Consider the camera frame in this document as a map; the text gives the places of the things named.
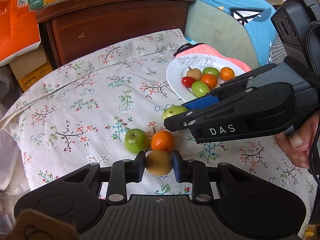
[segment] pink cloth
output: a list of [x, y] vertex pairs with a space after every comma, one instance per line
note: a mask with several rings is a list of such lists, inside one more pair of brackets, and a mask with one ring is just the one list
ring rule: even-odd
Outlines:
[[243, 69], [245, 72], [251, 71], [251, 68], [244, 62], [242, 62], [239, 59], [232, 58], [232, 57], [225, 57], [222, 54], [220, 54], [216, 49], [210, 47], [206, 44], [199, 44], [191, 49], [187, 49], [179, 54], [176, 55], [176, 57], [180, 57], [186, 54], [193, 54], [193, 53], [200, 53], [200, 54], [208, 54], [216, 57], [223, 58], [227, 61], [230, 61], [231, 63], [237, 65], [239, 68]]

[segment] green fruit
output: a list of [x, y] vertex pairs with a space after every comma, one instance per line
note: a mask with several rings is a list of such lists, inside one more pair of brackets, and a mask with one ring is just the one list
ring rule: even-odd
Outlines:
[[207, 86], [206, 83], [202, 81], [196, 81], [192, 84], [192, 92], [193, 94], [199, 98], [204, 96], [206, 93], [210, 92], [210, 88]]
[[184, 106], [171, 106], [163, 112], [162, 120], [166, 119], [167, 117], [183, 113], [185, 111], [188, 111], [188, 108]]
[[206, 67], [203, 71], [202, 74], [212, 74], [214, 76], [216, 76], [216, 78], [219, 77], [219, 70], [216, 69], [215, 67]]
[[149, 144], [148, 136], [140, 129], [131, 129], [127, 131], [124, 137], [124, 146], [133, 154], [144, 151]]

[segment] orange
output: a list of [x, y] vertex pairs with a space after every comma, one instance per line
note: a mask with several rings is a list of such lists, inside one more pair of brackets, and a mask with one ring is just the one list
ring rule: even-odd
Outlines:
[[200, 80], [206, 83], [210, 90], [214, 89], [218, 83], [216, 76], [209, 73], [204, 74]]
[[220, 78], [223, 80], [223, 81], [227, 81], [227, 80], [230, 80], [231, 78], [233, 78], [235, 75], [234, 71], [229, 68], [229, 67], [223, 67], [221, 70], [220, 70]]
[[159, 131], [151, 139], [151, 148], [153, 151], [162, 150], [170, 153], [174, 149], [174, 137], [167, 131]]

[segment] red cherry tomato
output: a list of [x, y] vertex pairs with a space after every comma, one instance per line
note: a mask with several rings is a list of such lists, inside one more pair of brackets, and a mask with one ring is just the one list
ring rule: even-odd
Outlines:
[[197, 81], [195, 78], [193, 77], [183, 77], [181, 79], [181, 83], [182, 85], [184, 85], [186, 88], [191, 88], [192, 84]]

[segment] blue gripper pad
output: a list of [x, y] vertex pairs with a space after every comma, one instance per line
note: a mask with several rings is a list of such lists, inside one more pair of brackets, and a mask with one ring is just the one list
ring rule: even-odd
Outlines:
[[176, 178], [177, 182], [180, 182], [180, 169], [179, 169], [179, 162], [177, 160], [177, 157], [175, 154], [172, 154], [172, 167], [173, 167], [173, 171], [174, 171], [174, 176]]
[[207, 95], [207, 96], [200, 97], [192, 101], [186, 102], [183, 104], [183, 106], [185, 106], [189, 110], [195, 109], [195, 108], [203, 109], [213, 104], [216, 104], [218, 102], [220, 102], [220, 100], [217, 96]]

